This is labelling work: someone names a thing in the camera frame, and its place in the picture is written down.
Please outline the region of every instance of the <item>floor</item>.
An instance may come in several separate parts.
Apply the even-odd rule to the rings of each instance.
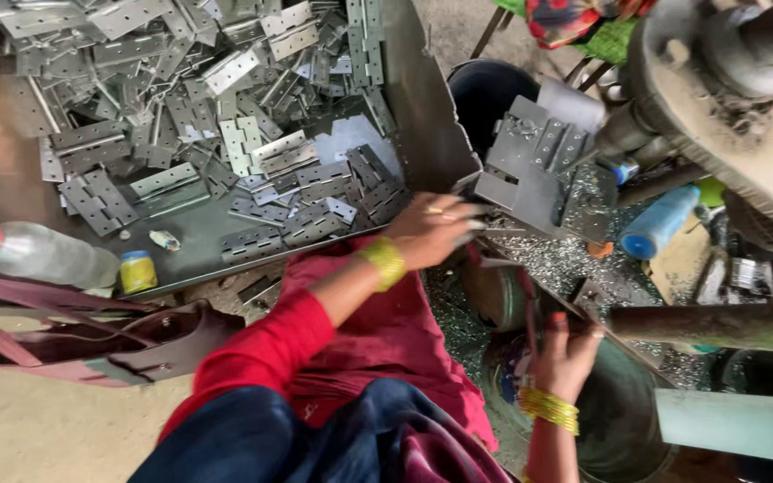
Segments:
[[[495,9],[486,0],[415,4],[444,74],[469,57]],[[514,19],[495,34],[483,57],[507,60],[533,74],[561,76],[581,54],[569,49],[543,54],[526,25]],[[202,286],[188,297],[211,295],[220,309],[256,318],[259,311],[242,308],[235,295],[252,277]],[[0,323],[6,330],[25,330],[32,322],[8,318]],[[169,413],[187,397],[190,383],[190,377],[179,377],[147,388],[107,390],[0,370],[0,483],[125,480],[151,451]],[[506,463],[520,468],[521,457],[515,452]]]

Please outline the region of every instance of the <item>plastic bottle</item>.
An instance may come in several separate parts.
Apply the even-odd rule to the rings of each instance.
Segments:
[[[118,258],[108,250],[62,235],[44,225],[0,225],[0,273],[81,289],[115,283]]]
[[[700,189],[693,185],[667,192],[625,227],[619,245],[634,258],[655,258],[684,225],[699,199]]]

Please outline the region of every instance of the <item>green cloth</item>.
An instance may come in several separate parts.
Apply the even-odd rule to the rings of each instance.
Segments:
[[[628,60],[628,41],[637,26],[637,19],[606,21],[588,42],[574,46],[589,57],[601,59],[613,65],[625,64]]]
[[[524,0],[491,0],[494,5],[503,7],[518,17],[527,16],[527,2]]]

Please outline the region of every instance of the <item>finger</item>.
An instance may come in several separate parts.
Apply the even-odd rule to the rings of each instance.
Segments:
[[[426,215],[426,221],[432,225],[450,225],[459,220],[479,216],[482,213],[485,213],[485,207],[480,204],[456,203],[443,212],[429,213]]]
[[[451,194],[438,194],[429,202],[428,211],[433,213],[443,213],[453,204],[460,203],[461,197]]]
[[[487,213],[487,211],[488,208],[483,204],[457,203],[446,209],[443,212],[443,217],[452,221],[463,220],[466,218],[483,215]]]
[[[575,337],[569,343],[569,358],[592,365],[598,353],[601,340],[604,339],[604,327],[592,324],[586,334]]]
[[[417,192],[413,195],[413,202],[411,202],[411,206],[415,207],[423,207],[430,205],[432,201],[434,201],[437,198],[437,195],[433,192]]]
[[[485,229],[487,227],[488,225],[486,225],[483,221],[470,219],[458,220],[457,222],[438,226],[435,229],[441,230],[440,234],[445,236],[448,240],[455,240],[459,236],[466,234],[468,231],[475,229]]]
[[[542,357],[559,359],[566,357],[569,347],[569,318],[565,312],[554,312],[548,319],[548,328],[544,331],[544,349]]]

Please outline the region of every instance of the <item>gold bangle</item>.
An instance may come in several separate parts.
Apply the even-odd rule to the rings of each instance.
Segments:
[[[547,419],[548,421],[563,426],[568,432],[577,436],[577,408],[542,390],[524,387],[518,393],[518,403],[521,411],[534,418]]]
[[[372,263],[381,275],[377,292],[385,292],[407,273],[401,252],[386,236],[380,236],[368,247],[357,252]]]

